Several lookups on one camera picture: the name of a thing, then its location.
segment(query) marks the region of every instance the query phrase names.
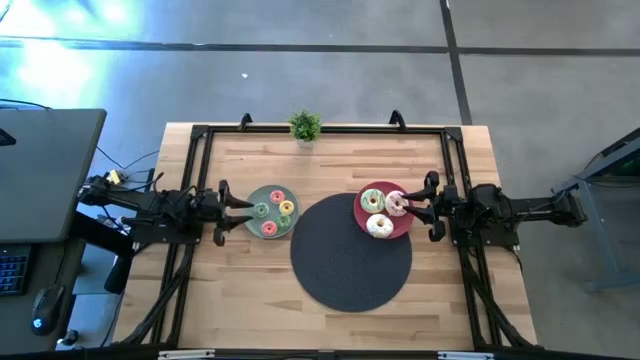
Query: computer mouse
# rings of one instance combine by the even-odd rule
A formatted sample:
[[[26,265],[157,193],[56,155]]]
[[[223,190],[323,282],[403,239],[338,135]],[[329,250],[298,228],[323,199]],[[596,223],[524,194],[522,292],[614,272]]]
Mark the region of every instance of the computer mouse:
[[[64,286],[52,284],[40,290],[33,302],[31,331],[39,336],[49,335],[58,323]]]

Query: white frosted donut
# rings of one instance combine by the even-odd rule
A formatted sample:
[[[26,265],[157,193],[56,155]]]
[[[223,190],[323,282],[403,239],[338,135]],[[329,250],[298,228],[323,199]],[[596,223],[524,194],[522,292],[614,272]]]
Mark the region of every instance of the white frosted donut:
[[[394,190],[387,194],[384,199],[384,208],[391,216],[402,216],[407,213],[403,206],[408,206],[409,201],[403,198],[404,193],[402,191]]]
[[[393,232],[393,223],[385,215],[374,214],[367,220],[367,231],[373,237],[384,239]]]

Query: yellow frosted donut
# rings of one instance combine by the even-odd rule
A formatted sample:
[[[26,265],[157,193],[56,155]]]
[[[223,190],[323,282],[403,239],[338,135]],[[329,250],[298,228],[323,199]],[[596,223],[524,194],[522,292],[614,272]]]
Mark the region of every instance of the yellow frosted donut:
[[[295,210],[295,206],[289,200],[285,200],[280,203],[280,212],[282,215],[291,215],[291,213]]]

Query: gray desk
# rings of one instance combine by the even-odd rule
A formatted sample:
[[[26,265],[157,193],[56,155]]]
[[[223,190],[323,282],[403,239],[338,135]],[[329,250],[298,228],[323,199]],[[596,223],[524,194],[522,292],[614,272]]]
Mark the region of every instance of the gray desk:
[[[0,241],[35,243],[25,294],[0,297],[0,354],[53,350],[66,330],[85,248],[84,240],[67,233],[105,117],[99,109],[0,111],[0,128],[17,140],[0,147]],[[54,282],[64,252],[60,319],[51,334],[36,336],[30,328],[33,302]]]

